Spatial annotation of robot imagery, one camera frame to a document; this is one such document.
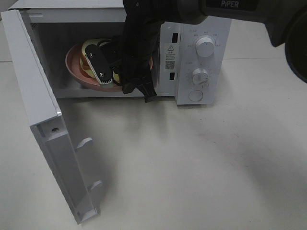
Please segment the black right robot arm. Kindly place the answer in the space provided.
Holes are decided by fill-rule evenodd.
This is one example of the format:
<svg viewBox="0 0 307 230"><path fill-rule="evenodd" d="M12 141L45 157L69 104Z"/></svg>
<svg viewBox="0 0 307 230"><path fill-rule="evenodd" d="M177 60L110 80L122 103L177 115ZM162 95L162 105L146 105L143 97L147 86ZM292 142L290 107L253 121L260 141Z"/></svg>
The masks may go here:
<svg viewBox="0 0 307 230"><path fill-rule="evenodd" d="M285 46L287 63L307 79L307 3L304 0L125 0L126 12L115 63L124 94L156 97L149 67L163 23L200 24L209 16L262 23L272 46Z"/></svg>

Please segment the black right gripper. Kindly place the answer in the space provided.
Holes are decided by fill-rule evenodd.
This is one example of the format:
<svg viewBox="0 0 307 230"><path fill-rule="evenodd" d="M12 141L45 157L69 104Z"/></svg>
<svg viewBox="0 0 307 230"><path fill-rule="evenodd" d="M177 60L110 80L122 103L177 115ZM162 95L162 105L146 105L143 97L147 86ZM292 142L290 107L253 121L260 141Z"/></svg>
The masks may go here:
<svg viewBox="0 0 307 230"><path fill-rule="evenodd" d="M119 36L118 51L121 59L123 84L132 84L143 95L146 103L156 99L150 69L150 58L156 50L163 21L150 20L146 23L126 20Z"/></svg>

